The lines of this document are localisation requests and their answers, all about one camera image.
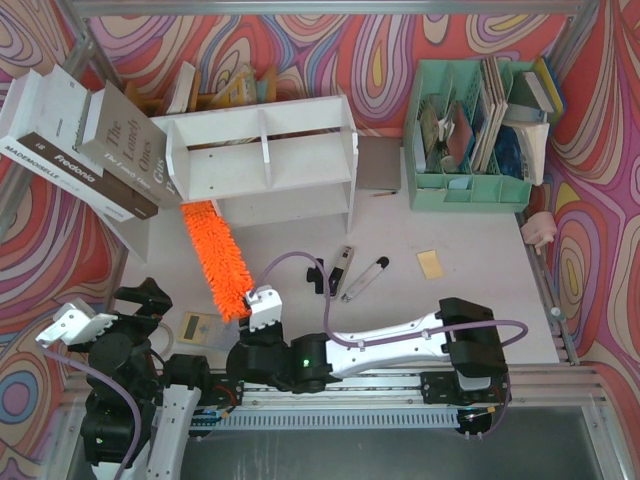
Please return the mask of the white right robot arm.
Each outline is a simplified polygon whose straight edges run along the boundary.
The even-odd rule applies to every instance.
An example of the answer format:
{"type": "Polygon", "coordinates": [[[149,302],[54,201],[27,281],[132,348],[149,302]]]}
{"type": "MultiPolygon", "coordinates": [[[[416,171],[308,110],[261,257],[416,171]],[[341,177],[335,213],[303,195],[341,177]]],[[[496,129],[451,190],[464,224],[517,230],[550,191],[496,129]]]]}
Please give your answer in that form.
{"type": "Polygon", "coordinates": [[[473,379],[508,372],[491,309],[456,297],[407,323],[353,333],[312,333],[284,340],[279,323],[244,330],[230,350],[226,372],[248,383],[293,394],[318,393],[371,369],[417,361],[453,366],[463,388],[473,379]]]}

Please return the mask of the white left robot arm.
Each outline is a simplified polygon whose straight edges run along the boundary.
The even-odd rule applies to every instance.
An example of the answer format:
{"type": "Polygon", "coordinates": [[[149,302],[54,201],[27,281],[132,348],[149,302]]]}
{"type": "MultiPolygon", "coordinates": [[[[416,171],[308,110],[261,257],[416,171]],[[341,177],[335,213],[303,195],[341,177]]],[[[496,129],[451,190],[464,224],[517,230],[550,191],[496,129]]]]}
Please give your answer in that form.
{"type": "Polygon", "coordinates": [[[139,308],[115,314],[112,324],[95,338],[76,346],[88,365],[124,389],[129,404],[113,387],[93,374],[81,424],[84,455],[94,471],[116,464],[133,471],[145,448],[153,479],[177,479],[191,418],[212,386],[208,361],[201,355],[174,354],[157,372],[150,335],[173,303],[150,277],[137,287],[120,287],[119,300],[139,308]]]}

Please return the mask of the orange microfiber duster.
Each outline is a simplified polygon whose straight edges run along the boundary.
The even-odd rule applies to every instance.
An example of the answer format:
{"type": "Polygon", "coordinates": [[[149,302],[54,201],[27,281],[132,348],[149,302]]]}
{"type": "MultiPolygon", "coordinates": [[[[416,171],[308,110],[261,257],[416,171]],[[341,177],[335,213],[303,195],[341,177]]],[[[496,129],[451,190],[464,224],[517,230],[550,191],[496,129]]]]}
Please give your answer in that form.
{"type": "Polygon", "coordinates": [[[225,323],[249,315],[245,295],[254,281],[231,229],[211,202],[183,204],[183,220],[214,304],[225,323]]]}

